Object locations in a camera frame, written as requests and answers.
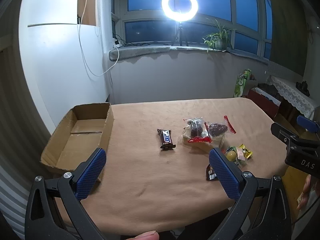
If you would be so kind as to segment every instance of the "cable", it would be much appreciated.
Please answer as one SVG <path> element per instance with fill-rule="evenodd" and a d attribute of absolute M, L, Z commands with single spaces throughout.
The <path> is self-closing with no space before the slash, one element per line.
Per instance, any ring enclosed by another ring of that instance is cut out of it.
<path fill-rule="evenodd" d="M 113 68 L 113 66 L 115 64 L 117 64 L 118 60 L 119 60 L 119 56 L 120 56 L 120 53 L 119 53 L 119 50 L 118 48 L 116 47 L 115 44 L 113 44 L 113 46 L 117 49 L 118 51 L 118 58 L 116 60 L 116 62 L 110 67 L 108 68 L 105 72 L 103 72 L 102 74 L 100 75 L 96 75 L 94 74 L 91 69 L 89 68 L 88 64 L 87 64 L 87 61 L 85 60 L 85 56 L 84 56 L 84 52 L 83 52 L 83 48 L 82 48 L 82 44 L 81 44 L 81 39 L 80 39 L 80 30 L 81 30 L 81 24 L 82 24 L 82 20 L 83 20 L 83 16 L 84 16 L 84 13 L 85 13 L 85 9 L 87 7 L 87 1 L 88 0 L 85 0 L 85 4 L 84 4 L 84 10 L 83 10 L 83 13 L 82 13 L 82 17 L 81 17 L 81 21 L 80 21 L 80 24 L 79 24 L 79 28 L 78 28 L 78 25 L 77 25 L 77 29 L 78 29 L 78 36 L 79 36 L 79 43 L 80 43 L 80 49 L 81 49 L 81 54 L 82 54 L 82 60 L 83 60 L 83 63 L 84 63 L 84 67 L 87 67 L 89 69 L 89 71 L 91 72 L 92 75 L 96 76 L 96 77 L 100 77 L 102 75 L 104 75 L 105 73 L 107 73 L 111 68 Z"/>
<path fill-rule="evenodd" d="M 124 41 L 120 35 L 118 34 L 114 34 L 113 37 L 117 40 L 121 40 L 124 44 L 124 47 L 129 47 L 129 46 L 139 46 L 139 47 L 143 47 L 143 46 L 148 46 L 148 45 L 152 45 L 151 43 L 132 43 L 132 42 L 126 42 Z"/>
<path fill-rule="evenodd" d="M 294 225 L 296 222 L 298 222 L 301 218 L 303 218 L 304 217 L 304 215 L 305 214 L 307 214 L 309 211 L 310 211 L 310 209 L 317 203 L 317 201 L 320 199 L 320 196 L 313 202 L 313 204 L 307 209 L 307 211 L 306 212 L 304 212 L 303 214 L 302 214 L 302 216 L 300 216 L 295 222 L 293 222 L 291 225 Z"/>

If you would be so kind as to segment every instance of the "hand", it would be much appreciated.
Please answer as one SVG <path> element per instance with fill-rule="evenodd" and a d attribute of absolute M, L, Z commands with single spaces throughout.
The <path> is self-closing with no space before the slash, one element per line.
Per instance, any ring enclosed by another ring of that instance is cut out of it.
<path fill-rule="evenodd" d="M 297 210 L 301 210 L 308 203 L 309 193 L 310 193 L 310 190 L 311 190 L 310 181 L 311 181 L 311 175 L 308 175 L 307 178 L 306 178 L 306 182 L 305 182 L 305 184 L 303 186 L 301 201 L 300 201 L 300 203 L 299 203 L 299 205 L 297 207 Z M 316 194 L 318 196 L 320 196 L 320 179 L 318 179 L 317 182 L 316 182 L 315 190 L 316 190 Z"/>
<path fill-rule="evenodd" d="M 159 240 L 159 234 L 156 231 L 150 231 L 128 240 Z"/>

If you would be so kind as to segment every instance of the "beige tablecloth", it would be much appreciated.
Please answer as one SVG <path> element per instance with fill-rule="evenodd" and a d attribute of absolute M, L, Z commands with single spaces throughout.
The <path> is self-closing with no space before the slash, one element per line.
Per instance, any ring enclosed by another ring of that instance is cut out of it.
<path fill-rule="evenodd" d="M 272 120 L 248 99 L 123 104 L 112 106 L 112 111 L 115 120 L 103 181 L 81 201 L 102 232 L 161 232 L 232 206 L 220 182 L 205 179 L 208 155 L 182 143 L 184 118 L 216 122 L 227 115 L 236 134 L 227 135 L 226 143 L 244 143 L 253 151 L 243 170 L 271 178 L 286 169 L 285 144 L 271 134 Z M 171 129 L 174 150 L 160 150 L 157 128 Z"/>

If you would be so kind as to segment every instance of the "light stand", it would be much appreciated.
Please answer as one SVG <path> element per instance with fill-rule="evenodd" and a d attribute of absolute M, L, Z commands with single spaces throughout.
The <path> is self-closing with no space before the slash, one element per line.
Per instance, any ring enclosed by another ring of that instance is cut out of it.
<path fill-rule="evenodd" d="M 191 9 L 187 13 L 181 13 L 181 12 L 174 12 L 169 7 L 169 0 L 162 0 L 162 9 L 167 17 L 169 17 L 172 20 L 175 20 L 176 22 L 179 22 L 179 27 L 177 29 L 176 35 L 174 36 L 171 46 L 174 45 L 174 43 L 177 41 L 178 36 L 180 40 L 180 46 L 182 46 L 182 41 L 185 40 L 186 45 L 189 46 L 186 34 L 182 27 L 182 22 L 191 20 L 198 11 L 198 2 L 197 0 L 190 0 L 191 2 Z"/>
<path fill-rule="evenodd" d="M 174 36 L 174 38 L 172 40 L 171 46 L 173 46 L 174 43 L 177 41 L 178 36 L 179 36 L 179 40 L 180 40 L 180 46 L 182 46 L 182 39 L 184 39 L 185 42 L 186 42 L 186 46 L 189 47 L 186 34 L 183 31 L 182 22 L 179 23 L 178 30 L 177 30 L 176 35 Z"/>

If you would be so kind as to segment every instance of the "candy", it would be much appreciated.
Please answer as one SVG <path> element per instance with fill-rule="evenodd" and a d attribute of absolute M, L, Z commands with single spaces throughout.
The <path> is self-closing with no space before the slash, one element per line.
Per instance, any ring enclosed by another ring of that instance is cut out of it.
<path fill-rule="evenodd" d="M 237 159 L 237 154 L 235 151 L 229 151 L 226 155 L 227 159 L 231 162 L 234 162 Z"/>
<path fill-rule="evenodd" d="M 203 129 L 199 121 L 190 120 L 187 124 L 191 126 L 191 138 L 201 136 Z"/>
<path fill-rule="evenodd" d="M 209 164 L 207 166 L 207 170 L 206 170 L 206 179 L 207 180 L 214 180 L 216 177 L 217 177 L 217 175 L 214 173 L 213 168 Z"/>
<path fill-rule="evenodd" d="M 171 130 L 162 130 L 162 129 L 157 129 L 158 134 L 160 135 L 161 138 L 161 149 L 167 150 L 170 148 L 175 148 L 176 145 L 172 143 L 171 139 Z"/>
<path fill-rule="evenodd" d="M 220 123 L 212 123 L 209 125 L 209 134 L 212 137 L 219 136 L 228 131 L 228 127 Z"/>
<path fill-rule="evenodd" d="M 252 151 L 249 151 L 244 144 L 240 145 L 239 148 L 242 149 L 243 155 L 246 159 L 248 159 L 253 153 Z"/>

